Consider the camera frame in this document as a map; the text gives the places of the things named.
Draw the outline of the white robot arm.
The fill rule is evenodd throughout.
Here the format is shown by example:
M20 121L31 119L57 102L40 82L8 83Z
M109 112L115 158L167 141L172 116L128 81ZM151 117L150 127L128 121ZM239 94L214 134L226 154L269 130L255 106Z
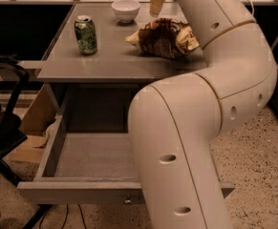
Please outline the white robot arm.
M129 134L154 229L233 229L209 148L269 101L277 64L240 0L177 0L206 66L133 99Z

